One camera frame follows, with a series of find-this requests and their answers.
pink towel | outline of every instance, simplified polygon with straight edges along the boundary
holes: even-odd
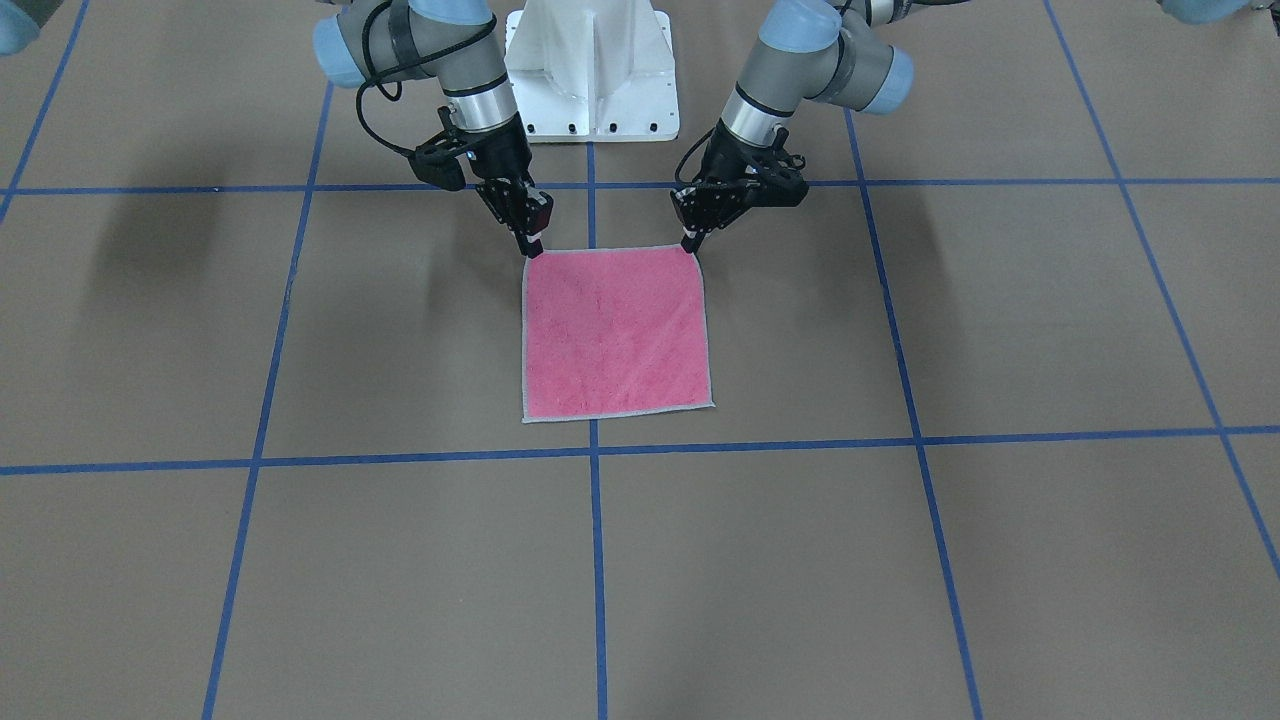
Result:
[[[524,342],[525,423],[713,406],[703,274],[678,245],[530,260]]]

cloth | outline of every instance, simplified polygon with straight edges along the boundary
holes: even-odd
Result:
[[[525,423],[712,407],[698,259],[678,245],[525,264]]]

blue tape line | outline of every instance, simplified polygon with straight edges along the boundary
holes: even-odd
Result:
[[[591,420],[591,546],[595,579],[595,703],[596,719],[609,717],[608,633],[604,594],[604,511],[600,502],[600,423]]]
[[[1280,184],[1275,178],[1124,178],[1125,184]]]
[[[0,466],[0,477],[5,475],[77,475],[91,473],[155,473],[164,470],[243,470],[253,465],[252,460],[152,460],[141,462],[79,462],[70,465],[9,465]]]
[[[333,83],[325,83],[324,101],[320,105],[320,119],[316,122],[315,146],[311,150],[311,168],[307,173],[307,190],[302,197],[298,213],[298,229],[293,238],[293,255],[289,259],[289,274],[284,282],[284,299],[280,302],[280,319],[275,329],[275,343],[271,348],[271,365],[266,375],[266,388],[262,392],[262,410],[259,414],[257,433],[253,441],[253,465],[244,483],[244,502],[241,506],[239,525],[236,530],[236,550],[232,552],[232,565],[227,575],[227,594],[223,597],[223,615],[218,624],[218,641],[214,644],[214,659],[209,667],[209,685],[205,689],[202,720],[212,720],[214,706],[218,702],[218,683],[223,671],[223,657],[227,652],[227,638],[230,634],[232,612],[236,609],[236,592],[239,587],[241,564],[244,560],[244,543],[248,538],[248,523],[253,512],[253,496],[257,492],[257,477],[262,447],[266,443],[266,425],[271,419],[271,401],[275,396],[275,379],[280,369],[280,355],[284,350],[284,333],[289,325],[289,301],[293,293],[293,281],[298,274],[298,259],[302,255],[302,241],[306,237],[307,220],[311,217],[311,199],[316,174],[320,169],[320,154],[324,149],[325,128],[329,124],[329,106],[333,101]]]
[[[586,143],[586,246],[595,250],[595,143]],[[609,717],[609,664],[604,614],[604,512],[600,507],[600,421],[590,420],[588,448],[591,462],[591,556],[595,582],[595,714]]]
[[[863,155],[858,149],[858,131],[854,128],[854,115],[845,110],[845,128],[849,132],[849,149],[854,154],[854,168],[858,170],[858,179],[865,181],[867,172],[863,168]],[[882,295],[884,297],[884,314],[888,318],[890,336],[893,340],[893,355],[897,357],[897,374],[902,383],[902,397],[906,401],[906,415],[911,423],[911,441],[915,446],[915,459],[920,465],[920,480],[924,483],[924,498],[929,506],[929,520],[933,524],[933,541],[938,548],[938,564],[942,568],[942,582],[947,589],[947,603],[951,607],[951,623],[955,628],[956,646],[960,651],[960,662],[964,666],[965,685],[969,689],[969,706],[973,710],[974,720],[982,720],[982,698],[978,693],[978,679],[973,670],[973,659],[969,653],[969,638],[964,628],[964,614],[960,611],[960,596],[956,592],[955,575],[951,570],[951,553],[947,551],[946,533],[942,529],[942,514],[938,510],[937,495],[933,491],[933,473],[929,470],[929,457],[925,451],[924,436],[920,432],[920,418],[915,409],[915,396],[911,392],[911,377],[906,369],[906,355],[902,352],[902,336],[899,332],[897,314],[893,311],[893,293],[890,290],[888,273],[884,269],[884,255],[881,251],[879,231],[876,227],[876,214],[872,210],[872,196],[863,182],[859,187],[863,199],[863,211],[867,214],[867,231],[870,233],[872,251],[876,255],[876,274],[879,277]]]
[[[595,250],[595,143],[594,142],[586,143],[586,247],[589,250]]]
[[[228,184],[228,186],[152,186],[152,187],[27,187],[14,195],[204,195],[243,192],[305,192],[305,184]]]
[[[1226,432],[1233,436],[1272,436],[1280,434],[1280,425],[1238,425],[1226,428]]]
[[[948,187],[948,186],[1037,186],[1037,184],[1115,184],[1111,178],[924,178],[868,179],[868,187]]]
[[[333,465],[399,465],[411,462],[481,462],[499,460],[539,460],[548,457],[586,457],[586,447],[548,447],[539,450],[475,450],[462,452],[396,452],[388,455],[326,455],[305,457],[264,457],[264,468],[325,468]]]
[[[1084,430],[1064,433],[1009,433],[989,436],[936,436],[923,438],[928,446],[1016,445],[1030,442],[1085,442],[1174,437],[1217,437],[1215,428],[1153,428],[1148,430]]]
[[[467,183],[463,190],[475,190],[474,183]],[[361,184],[317,184],[316,192],[444,192],[434,184],[389,182],[389,183],[361,183]]]
[[[595,187],[599,190],[676,190],[675,182],[598,182]]]
[[[538,187],[541,190],[589,190],[585,182],[540,182]]]
[[[788,450],[856,450],[869,447],[911,447],[911,438],[817,439],[772,442],[696,442],[672,445],[604,446],[600,455],[690,455],[703,452],[780,452]]]
[[[76,24],[72,26],[72,35],[67,38],[67,49],[63,50],[63,58],[58,61],[58,69],[54,72],[54,79],[49,83],[49,91],[45,92],[45,101],[40,104],[40,111],[36,113],[36,122],[31,126],[31,133],[27,135],[27,143],[22,149],[22,155],[18,158],[18,167],[13,170],[13,177],[9,178],[9,192],[0,200],[0,224],[4,224],[5,217],[9,214],[9,206],[13,204],[15,197],[14,191],[18,188],[18,183],[22,182],[22,174],[27,172],[27,163],[31,160],[31,151],[36,149],[36,138],[40,137],[41,128],[45,127],[45,117],[49,115],[49,108],[54,104],[54,95],[58,94],[58,86],[63,82],[63,74],[67,72],[67,63],[72,59],[72,51],[76,50],[76,42],[79,40],[81,27],[84,26],[84,15],[88,13],[90,0],[81,0],[79,13],[76,14]]]
[[[1240,425],[1225,428],[1233,436],[1280,434],[1280,425]],[[924,436],[925,446],[1023,445],[1039,442],[1091,442],[1146,438],[1216,437],[1216,428],[1151,428],[1133,430],[1082,430],[1060,433],[1009,433],[975,436]],[[771,442],[699,442],[671,445],[617,445],[591,447],[544,447],[534,450],[472,450],[453,452],[398,452],[387,455],[316,455],[227,460],[148,460],[138,462],[83,462],[70,465],[8,465],[4,475],[69,475],[93,473],[147,473],[160,470],[210,470],[259,468],[325,468],[342,465],[392,465],[430,462],[479,462],[539,460],[549,457],[602,457],[637,455],[695,455],[708,452],[786,452],[813,450],[865,450],[874,447],[913,447],[915,438],[797,439]]]
[[[1107,133],[1102,129],[1102,120],[1098,118],[1097,109],[1093,106],[1093,100],[1089,99],[1089,91],[1084,87],[1084,78],[1080,76],[1080,68],[1075,64],[1075,56],[1071,54],[1071,47],[1068,45],[1066,36],[1062,33],[1062,26],[1059,23],[1057,14],[1053,12],[1053,4],[1051,0],[1042,1],[1044,4],[1044,12],[1048,13],[1048,19],[1053,24],[1053,32],[1057,33],[1057,41],[1062,46],[1062,54],[1066,56],[1066,64],[1071,68],[1071,77],[1075,78],[1075,87],[1080,91],[1080,99],[1084,100],[1084,106],[1088,109],[1089,118],[1093,120],[1093,128],[1098,133],[1098,141],[1102,143],[1102,151],[1107,156],[1107,163],[1111,165],[1112,174],[1115,174],[1116,182],[1120,187],[1120,193],[1124,196],[1125,206],[1129,209],[1129,219],[1133,220],[1133,227],[1138,232],[1138,241],[1142,243],[1142,250],[1147,255],[1147,263],[1151,265],[1151,272],[1156,278],[1156,284],[1160,287],[1160,295],[1165,300],[1165,309],[1169,311],[1169,316],[1174,322],[1174,328],[1178,331],[1178,340],[1183,343],[1183,351],[1187,354],[1187,361],[1190,363],[1192,372],[1196,375],[1196,383],[1199,386],[1201,395],[1204,397],[1204,405],[1208,407],[1210,416],[1213,418],[1213,427],[1217,429],[1219,437],[1221,438],[1222,450],[1226,452],[1228,461],[1231,464],[1231,471],[1235,473],[1235,482],[1240,487],[1240,493],[1244,496],[1244,502],[1249,509],[1249,514],[1253,516],[1253,524],[1258,530],[1258,537],[1262,539],[1262,546],[1266,548],[1267,556],[1271,560],[1271,569],[1275,571],[1276,578],[1280,579],[1280,555],[1276,553],[1275,542],[1272,542],[1271,532],[1267,529],[1262,512],[1258,510],[1258,503],[1253,497],[1253,489],[1249,487],[1249,480],[1244,477],[1244,470],[1240,468],[1240,462],[1235,457],[1235,448],[1231,446],[1231,437],[1228,434],[1222,423],[1222,416],[1217,410],[1217,404],[1213,402],[1213,393],[1210,392],[1208,382],[1204,379],[1204,373],[1201,370],[1199,360],[1197,360],[1196,351],[1192,348],[1190,337],[1187,334],[1183,319],[1178,314],[1178,307],[1174,305],[1174,296],[1169,291],[1169,286],[1165,283],[1165,275],[1160,270],[1160,264],[1156,261],[1156,254],[1147,238],[1147,231],[1142,224],[1142,218],[1138,215],[1138,208],[1134,205],[1133,196],[1129,193],[1129,187],[1124,179],[1124,174],[1120,172],[1120,164],[1116,161],[1115,154],[1111,151],[1111,142],[1107,140]]]

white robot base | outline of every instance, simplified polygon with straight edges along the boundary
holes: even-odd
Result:
[[[529,0],[507,18],[507,72],[530,142],[680,135],[671,18],[649,0]]]

square floor tile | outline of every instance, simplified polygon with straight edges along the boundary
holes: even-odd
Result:
[[[773,4],[749,0],[668,5],[658,4],[658,9],[671,14],[680,137],[671,142],[600,143],[596,179],[602,182],[672,182],[680,158],[716,126]],[[806,178],[856,177],[845,117],[838,108],[804,102],[788,128],[792,140],[787,150],[808,159]],[[685,179],[698,173],[700,159],[701,150],[685,167]]]
[[[298,193],[18,197],[0,227],[0,457],[247,457]]]
[[[1053,9],[1126,177],[1280,174],[1266,129],[1280,117],[1280,53],[1266,13],[1185,26],[1155,3]]]
[[[1041,3],[916,8],[877,32],[915,59],[915,87],[858,117],[867,177],[1111,177]]]
[[[609,716],[965,717],[909,448],[605,457]]]
[[[1276,188],[1129,192],[1222,421],[1280,423]]]
[[[591,717],[585,459],[264,470],[216,716]]]
[[[599,191],[602,247],[681,236],[667,191]],[[600,424],[605,445],[910,436],[852,188],[751,210],[699,251],[714,410]]]
[[[1280,434],[1235,436],[1231,447],[1275,543],[1280,539]]]
[[[1217,438],[929,459],[988,717],[1275,716],[1280,583]]]
[[[244,470],[0,478],[6,717],[198,717]]]
[[[67,3],[67,8],[49,20],[40,37],[20,55],[0,59],[0,83],[4,83],[4,101],[0,102],[0,187],[9,187],[9,179],[18,169],[78,10],[79,3]]]
[[[548,249],[586,246],[554,191]],[[475,192],[321,192],[293,287],[268,455],[581,447],[521,424],[524,258]]]
[[[1212,424],[1117,188],[872,197],[925,434]]]
[[[314,3],[92,4],[23,186],[306,182],[320,17]]]

